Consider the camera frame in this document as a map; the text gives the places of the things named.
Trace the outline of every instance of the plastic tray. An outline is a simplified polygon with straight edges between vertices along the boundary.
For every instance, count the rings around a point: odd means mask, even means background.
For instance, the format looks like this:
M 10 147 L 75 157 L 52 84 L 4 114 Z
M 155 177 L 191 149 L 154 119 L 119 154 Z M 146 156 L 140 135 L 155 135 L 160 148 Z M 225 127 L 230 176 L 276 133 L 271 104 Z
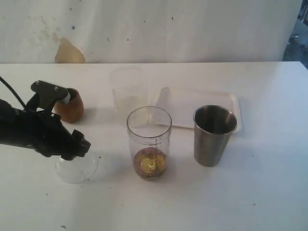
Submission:
M 204 105 L 218 105 L 232 111 L 237 118 L 237 129 L 242 129 L 241 113 L 238 98 L 227 92 L 210 92 L 200 90 L 185 90 L 162 88 L 158 94 L 155 106 L 170 113 L 172 125 L 183 128 L 194 128 L 193 113 Z

